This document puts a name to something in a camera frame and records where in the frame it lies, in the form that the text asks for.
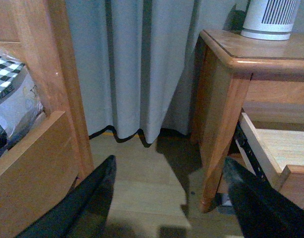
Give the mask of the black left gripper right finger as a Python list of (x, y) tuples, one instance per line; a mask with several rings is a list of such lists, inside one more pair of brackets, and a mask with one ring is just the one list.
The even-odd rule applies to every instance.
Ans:
[(246, 238), (304, 238), (304, 210), (231, 157), (223, 176)]

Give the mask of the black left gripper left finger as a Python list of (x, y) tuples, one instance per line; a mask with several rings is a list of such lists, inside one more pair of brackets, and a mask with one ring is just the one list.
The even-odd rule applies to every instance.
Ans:
[(116, 157), (110, 155), (62, 201), (17, 237), (102, 237), (113, 199), (115, 177)]

